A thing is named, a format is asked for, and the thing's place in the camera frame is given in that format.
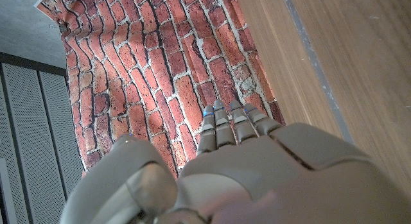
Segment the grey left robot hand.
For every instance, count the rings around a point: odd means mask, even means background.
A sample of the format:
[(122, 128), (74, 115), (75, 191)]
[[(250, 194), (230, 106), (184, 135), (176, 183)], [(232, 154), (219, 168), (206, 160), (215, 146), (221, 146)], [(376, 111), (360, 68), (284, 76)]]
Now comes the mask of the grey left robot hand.
[(356, 146), (218, 100), (179, 176), (150, 142), (123, 135), (75, 187), (60, 221), (409, 223), (410, 198)]

